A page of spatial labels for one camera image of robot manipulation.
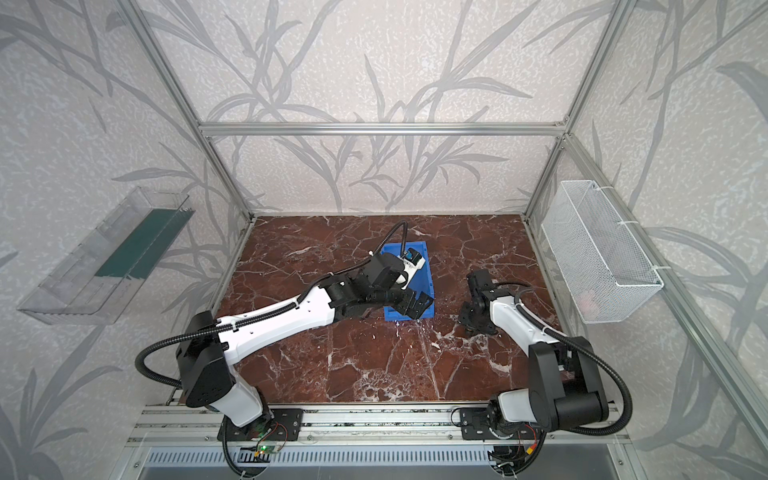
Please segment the blue plastic bin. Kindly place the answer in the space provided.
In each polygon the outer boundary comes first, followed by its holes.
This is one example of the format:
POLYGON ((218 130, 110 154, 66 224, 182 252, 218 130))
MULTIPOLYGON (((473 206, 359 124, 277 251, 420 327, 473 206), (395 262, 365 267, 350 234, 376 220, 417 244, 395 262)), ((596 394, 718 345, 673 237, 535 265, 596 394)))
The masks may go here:
MULTIPOLYGON (((435 289, 434 289, 434 282, 432 279, 432 273, 431 273, 431 267, 429 263, 429 253, 427 249, 427 244, 425 241, 414 241, 414 242, 407 242, 406 244, 406 251, 407 249, 414 249, 419 254, 422 255, 423 259, 425 260, 425 265, 419 269, 419 271, 415 274, 415 277, 413 280, 410 281, 408 288, 411 288, 415 292, 418 293, 426 293, 430 297, 435 297, 435 289)), ((399 254, 400 250, 400 244, 399 243, 387 243, 383 247, 383 252, 391 253, 391 254, 399 254)), ((427 310, 420 316, 420 319, 432 319, 434 318, 435 314, 435 304, 433 302, 432 305, 428 307, 427 310)), ((399 322, 399 321, 411 321, 412 319, 408 316, 399 314, 391 307, 384 308, 384 319, 387 322, 399 322)))

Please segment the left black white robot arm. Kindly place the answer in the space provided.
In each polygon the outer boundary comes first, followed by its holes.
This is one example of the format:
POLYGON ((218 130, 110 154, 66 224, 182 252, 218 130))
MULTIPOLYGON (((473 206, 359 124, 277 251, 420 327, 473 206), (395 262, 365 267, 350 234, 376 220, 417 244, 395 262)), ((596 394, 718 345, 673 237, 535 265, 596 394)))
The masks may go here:
POLYGON ((358 265, 325 275, 300 295, 251 312, 193 317, 186 333, 141 350, 134 361, 144 377, 182 390, 190 408, 214 409, 236 427, 267 418, 258 389, 236 366, 256 351, 311 329, 388 307, 416 320, 433 304, 410 287, 426 259, 409 248, 400 255, 377 251, 358 265))

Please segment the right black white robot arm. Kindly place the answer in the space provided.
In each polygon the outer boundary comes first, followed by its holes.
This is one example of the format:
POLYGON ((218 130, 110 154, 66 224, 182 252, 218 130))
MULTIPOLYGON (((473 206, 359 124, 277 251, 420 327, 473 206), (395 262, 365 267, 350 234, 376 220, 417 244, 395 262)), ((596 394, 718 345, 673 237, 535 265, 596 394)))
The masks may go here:
POLYGON ((490 432, 506 438, 528 425, 544 432, 565 430, 587 436, 620 432, 632 419, 629 387, 581 336, 567 336, 534 314, 523 301, 531 290, 496 283, 487 270, 467 276, 470 300, 458 323, 471 336, 506 333, 527 355, 528 386, 489 401, 490 432))

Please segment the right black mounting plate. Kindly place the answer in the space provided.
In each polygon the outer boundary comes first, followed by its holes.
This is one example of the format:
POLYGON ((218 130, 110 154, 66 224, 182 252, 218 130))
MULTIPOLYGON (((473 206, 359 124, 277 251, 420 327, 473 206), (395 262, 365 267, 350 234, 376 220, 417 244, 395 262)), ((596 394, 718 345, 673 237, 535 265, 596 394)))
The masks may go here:
POLYGON ((462 407, 455 412, 452 422, 460 428, 463 440, 533 441, 540 436, 534 421, 507 421, 489 407, 462 407))

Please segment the black mounting plate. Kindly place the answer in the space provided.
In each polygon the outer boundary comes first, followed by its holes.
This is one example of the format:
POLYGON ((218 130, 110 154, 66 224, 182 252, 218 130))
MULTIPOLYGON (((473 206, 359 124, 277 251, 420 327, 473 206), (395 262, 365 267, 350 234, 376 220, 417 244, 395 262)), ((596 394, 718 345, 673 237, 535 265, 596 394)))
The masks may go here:
POLYGON ((455 412, 452 422, 460 428, 463 440, 533 441, 540 436, 534 421, 507 421, 489 407, 462 407, 455 412))
POLYGON ((292 442, 299 437, 304 411, 300 408, 277 408, 269 410, 253 422, 243 426, 219 428, 217 440, 256 441, 266 438, 271 441, 292 442))

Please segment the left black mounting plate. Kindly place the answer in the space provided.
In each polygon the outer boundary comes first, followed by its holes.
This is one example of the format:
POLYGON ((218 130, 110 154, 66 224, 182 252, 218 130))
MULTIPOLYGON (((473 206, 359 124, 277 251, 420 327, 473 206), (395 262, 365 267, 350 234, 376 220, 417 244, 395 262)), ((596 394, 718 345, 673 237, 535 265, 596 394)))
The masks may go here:
POLYGON ((219 428, 217 440, 256 441, 266 438, 271 441, 292 442, 299 437, 304 411, 300 408, 277 408, 269 410, 253 422, 243 426, 219 428))

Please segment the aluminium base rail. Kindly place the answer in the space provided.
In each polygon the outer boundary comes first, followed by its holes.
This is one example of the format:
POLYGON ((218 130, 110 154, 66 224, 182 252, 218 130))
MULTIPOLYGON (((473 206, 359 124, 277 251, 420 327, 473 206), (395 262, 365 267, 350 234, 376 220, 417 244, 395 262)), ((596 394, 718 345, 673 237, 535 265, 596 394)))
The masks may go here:
MULTIPOLYGON (((525 427, 510 438, 480 437, 481 430, 463 413, 465 409, 484 411, 484 402, 426 403, 314 403, 276 404, 274 412, 300 409, 300 419, 286 417, 267 436, 266 445, 310 446, 491 446, 543 438, 525 427), (473 436, 468 441, 465 434, 473 436)), ((222 415, 204 408, 181 405, 144 408, 126 445, 139 446, 216 446, 222 415)))

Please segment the clear plastic wall tray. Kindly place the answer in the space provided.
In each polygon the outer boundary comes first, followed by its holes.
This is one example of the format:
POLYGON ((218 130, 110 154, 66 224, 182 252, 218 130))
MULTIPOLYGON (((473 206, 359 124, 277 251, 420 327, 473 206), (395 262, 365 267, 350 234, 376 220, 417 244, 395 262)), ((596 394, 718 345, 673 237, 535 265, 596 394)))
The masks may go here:
POLYGON ((47 325, 115 323, 194 213, 185 193, 134 188, 17 310, 47 325))

